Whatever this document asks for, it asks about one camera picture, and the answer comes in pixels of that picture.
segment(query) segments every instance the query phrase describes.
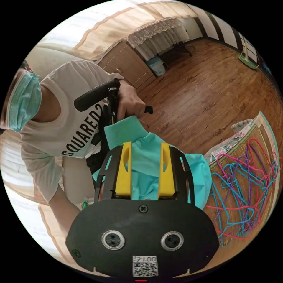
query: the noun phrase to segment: bucket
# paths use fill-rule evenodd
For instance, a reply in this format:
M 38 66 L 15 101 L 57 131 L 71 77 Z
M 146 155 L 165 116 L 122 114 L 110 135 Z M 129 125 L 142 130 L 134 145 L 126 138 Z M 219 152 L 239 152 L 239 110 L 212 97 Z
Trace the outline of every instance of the bucket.
M 163 66 L 163 61 L 155 56 L 147 61 L 147 65 L 152 69 L 152 71 L 159 77 L 165 74 L 165 68 Z

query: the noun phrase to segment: wooden floor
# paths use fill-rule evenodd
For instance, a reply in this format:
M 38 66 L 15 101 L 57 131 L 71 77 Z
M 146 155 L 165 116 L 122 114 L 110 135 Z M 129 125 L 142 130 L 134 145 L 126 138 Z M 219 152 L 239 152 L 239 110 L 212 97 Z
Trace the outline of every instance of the wooden floor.
M 190 45 L 195 47 L 192 57 L 173 62 L 139 94 L 154 107 L 153 115 L 142 118 L 147 131 L 185 153 L 205 154 L 233 135 L 232 124 L 261 111 L 283 157 L 283 102 L 270 81 L 228 47 L 208 40 Z M 280 179 L 282 188 L 283 173 Z

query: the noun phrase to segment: white t-shirt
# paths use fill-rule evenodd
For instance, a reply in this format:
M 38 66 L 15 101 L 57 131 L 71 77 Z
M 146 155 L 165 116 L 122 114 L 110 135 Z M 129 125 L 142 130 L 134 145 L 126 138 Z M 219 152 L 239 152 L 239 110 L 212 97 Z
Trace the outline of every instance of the white t-shirt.
M 101 141 L 96 145 L 91 141 L 98 133 L 103 101 L 80 112 L 74 100 L 114 78 L 124 79 L 105 72 L 94 62 L 78 60 L 62 65 L 41 81 L 58 99 L 61 113 L 52 122 L 29 121 L 20 131 L 20 144 L 27 170 L 47 202 L 56 193 L 63 174 L 55 156 L 87 158 L 101 149 Z

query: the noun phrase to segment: ribbed cuff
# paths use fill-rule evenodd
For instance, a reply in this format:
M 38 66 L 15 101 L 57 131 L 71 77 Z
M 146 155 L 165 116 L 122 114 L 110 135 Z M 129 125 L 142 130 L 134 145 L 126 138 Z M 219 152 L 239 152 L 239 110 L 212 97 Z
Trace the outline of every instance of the ribbed cuff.
M 110 150 L 118 145 L 123 145 L 124 142 L 135 142 L 148 135 L 136 116 L 130 116 L 107 126 L 104 131 Z

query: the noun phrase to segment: face mask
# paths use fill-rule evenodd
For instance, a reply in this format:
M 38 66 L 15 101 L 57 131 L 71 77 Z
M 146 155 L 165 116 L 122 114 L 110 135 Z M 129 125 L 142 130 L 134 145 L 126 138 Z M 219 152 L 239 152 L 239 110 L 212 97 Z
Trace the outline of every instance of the face mask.
M 39 76 L 34 73 L 25 72 L 18 79 L 7 106 L 8 129 L 20 132 L 38 112 L 41 104 L 38 78 Z

